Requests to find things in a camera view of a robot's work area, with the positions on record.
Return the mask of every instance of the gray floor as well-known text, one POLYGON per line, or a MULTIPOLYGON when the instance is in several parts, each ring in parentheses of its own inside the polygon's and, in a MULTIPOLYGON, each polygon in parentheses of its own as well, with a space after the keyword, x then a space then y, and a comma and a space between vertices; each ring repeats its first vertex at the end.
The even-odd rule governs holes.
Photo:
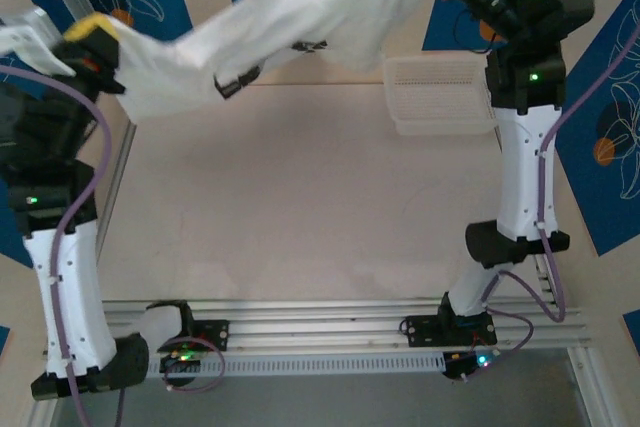
MULTIPOLYGON (((93 423, 111 426, 117 395, 85 396, 93 423)), ((54 425, 80 426, 61 403, 54 425)), ((439 374, 228 378, 203 395, 159 381, 127 392, 123 427, 584 427, 584 407, 563 352, 525 352, 465 385, 439 374)))

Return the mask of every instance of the white cloth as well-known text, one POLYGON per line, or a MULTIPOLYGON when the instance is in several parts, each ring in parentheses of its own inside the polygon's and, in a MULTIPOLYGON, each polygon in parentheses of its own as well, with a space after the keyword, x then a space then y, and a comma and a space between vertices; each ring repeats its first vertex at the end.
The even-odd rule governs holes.
POLYGON ((382 43, 421 0, 239 0, 173 42, 158 42, 110 18, 119 34, 116 80, 133 122, 222 102, 225 86, 256 65, 266 72, 303 55, 296 42, 326 41, 325 60, 367 70, 382 43))

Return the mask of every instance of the white towel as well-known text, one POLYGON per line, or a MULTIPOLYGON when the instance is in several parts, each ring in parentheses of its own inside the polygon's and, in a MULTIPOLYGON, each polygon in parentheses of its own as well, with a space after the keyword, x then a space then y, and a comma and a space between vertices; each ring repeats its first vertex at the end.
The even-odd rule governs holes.
POLYGON ((116 80, 133 122, 222 102, 225 86, 259 66, 303 55, 298 42, 326 41, 325 60, 367 70, 381 59, 389 31, 421 0, 239 0, 173 42, 158 42, 110 18, 120 41, 116 80))

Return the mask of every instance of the orange circle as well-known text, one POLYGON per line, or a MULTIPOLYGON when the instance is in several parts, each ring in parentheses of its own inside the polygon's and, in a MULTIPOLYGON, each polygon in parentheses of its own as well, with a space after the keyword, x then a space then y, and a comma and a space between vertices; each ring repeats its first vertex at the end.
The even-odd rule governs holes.
POLYGON ((504 38, 500 37, 499 35, 496 35, 496 38, 493 39, 493 36, 495 34, 496 34, 496 31, 493 30, 489 26, 489 24, 487 24, 484 20, 480 21, 480 37, 482 37, 487 42, 491 42, 491 40, 494 40, 495 42, 504 41, 504 38))
POLYGON ((133 17, 129 12, 122 9, 114 9, 111 11, 111 17, 118 19, 123 24, 133 27, 133 17))
POLYGON ((602 167, 606 167, 615 160, 616 146, 612 140, 603 137, 593 147, 593 157, 602 167))

